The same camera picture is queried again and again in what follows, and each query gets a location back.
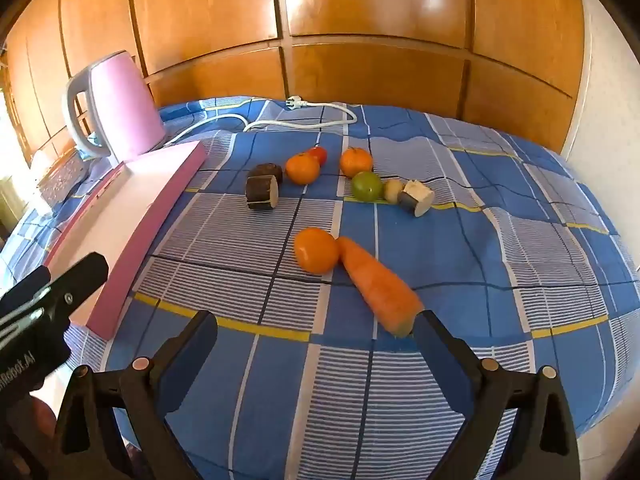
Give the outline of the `small yellow-brown fruit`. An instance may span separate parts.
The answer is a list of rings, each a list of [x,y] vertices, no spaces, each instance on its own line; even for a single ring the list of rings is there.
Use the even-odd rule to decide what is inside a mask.
[[[399,179],[387,179],[383,183],[383,200],[386,203],[397,205],[399,203],[399,196],[404,190],[404,182]]]

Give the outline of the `small red tomato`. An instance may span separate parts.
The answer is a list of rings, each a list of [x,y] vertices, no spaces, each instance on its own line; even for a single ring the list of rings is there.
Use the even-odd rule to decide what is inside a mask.
[[[318,162],[320,167],[322,167],[328,159],[328,152],[320,145],[316,145],[313,148],[310,148],[307,153]]]

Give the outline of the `left far orange tangerine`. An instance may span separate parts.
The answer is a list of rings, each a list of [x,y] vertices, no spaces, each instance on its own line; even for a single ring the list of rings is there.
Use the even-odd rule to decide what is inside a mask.
[[[308,185],[320,176],[320,164],[314,155],[298,153],[286,161],[285,173],[294,184]]]

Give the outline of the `green round fruit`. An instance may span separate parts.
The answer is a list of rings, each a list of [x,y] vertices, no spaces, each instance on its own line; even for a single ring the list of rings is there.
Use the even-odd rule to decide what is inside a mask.
[[[350,181],[350,192],[360,202],[376,202],[383,193],[382,179],[372,171],[360,171]]]

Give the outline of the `near orange tangerine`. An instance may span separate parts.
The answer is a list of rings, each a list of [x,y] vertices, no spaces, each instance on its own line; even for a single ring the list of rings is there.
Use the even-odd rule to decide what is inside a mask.
[[[336,239],[318,228],[301,230],[294,238],[294,256],[307,273],[323,275],[332,271],[340,260]]]

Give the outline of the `wooden panelled cabinet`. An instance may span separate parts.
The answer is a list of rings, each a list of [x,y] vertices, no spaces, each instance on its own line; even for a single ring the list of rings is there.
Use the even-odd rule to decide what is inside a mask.
[[[297,94],[422,110],[559,151],[584,40],[582,0],[14,0],[1,77],[26,156],[65,152],[67,81],[121,50],[158,106]]]

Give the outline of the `pink electric kettle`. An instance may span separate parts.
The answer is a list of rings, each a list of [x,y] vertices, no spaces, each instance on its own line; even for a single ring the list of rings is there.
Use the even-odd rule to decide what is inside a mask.
[[[86,96],[93,130],[81,131],[76,96]],[[126,162],[164,142],[166,131],[142,73],[125,50],[100,58],[67,81],[61,101],[68,133],[79,151]]]

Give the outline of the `orange tangerine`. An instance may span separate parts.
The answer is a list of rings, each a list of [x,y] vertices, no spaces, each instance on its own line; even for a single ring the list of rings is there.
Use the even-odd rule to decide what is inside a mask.
[[[352,179],[363,171],[371,171],[373,158],[364,148],[346,148],[341,154],[340,169],[346,178]]]
[[[320,164],[314,155],[298,153],[286,161],[285,173],[294,184],[308,185],[320,176]]]
[[[301,230],[294,238],[294,256],[307,273],[323,275],[332,271],[340,260],[336,239],[318,228]]]

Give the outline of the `right far orange tangerine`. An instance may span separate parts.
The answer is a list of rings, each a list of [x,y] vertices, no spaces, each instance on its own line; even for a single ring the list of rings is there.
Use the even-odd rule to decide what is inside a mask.
[[[364,148],[346,148],[341,154],[340,169],[346,178],[352,179],[363,171],[371,171],[373,158]]]

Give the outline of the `large orange carrot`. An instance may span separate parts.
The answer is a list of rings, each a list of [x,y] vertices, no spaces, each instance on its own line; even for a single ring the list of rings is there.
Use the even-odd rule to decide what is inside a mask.
[[[340,236],[336,242],[346,273],[378,322],[393,336],[407,337],[413,330],[414,319],[424,310],[419,296],[350,238]]]

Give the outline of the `patterned box beside kettle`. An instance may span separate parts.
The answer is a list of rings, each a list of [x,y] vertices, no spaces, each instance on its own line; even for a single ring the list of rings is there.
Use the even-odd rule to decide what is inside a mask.
[[[66,200],[72,188],[87,177],[88,171],[89,163],[77,150],[70,150],[37,183],[35,205],[42,210],[53,209]]]

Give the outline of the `blue checked tablecloth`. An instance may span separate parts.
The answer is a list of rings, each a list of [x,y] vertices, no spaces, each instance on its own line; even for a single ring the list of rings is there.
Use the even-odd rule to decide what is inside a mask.
[[[165,107],[167,132],[201,140],[181,193],[125,298],[116,336],[65,335],[68,368],[118,370],[149,356],[198,310],[216,346],[172,431],[207,479],[423,479],[458,432],[409,339],[378,324],[343,269],[295,262],[306,228],[344,236],[396,273],[450,333],[509,370],[560,374],[578,432],[623,396],[639,366],[639,279],[588,188],[546,148],[405,108],[289,110],[251,99]],[[286,161],[316,145],[320,176]],[[341,173],[364,148],[384,183],[435,192],[420,218],[360,202]],[[279,203],[251,210],[250,176],[273,174]]]

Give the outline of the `white grey cut vegetable chunk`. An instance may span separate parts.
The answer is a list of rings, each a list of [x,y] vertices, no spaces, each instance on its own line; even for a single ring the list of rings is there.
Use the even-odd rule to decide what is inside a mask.
[[[414,218],[422,217],[432,206],[435,192],[418,180],[406,182],[398,195],[398,205]]]

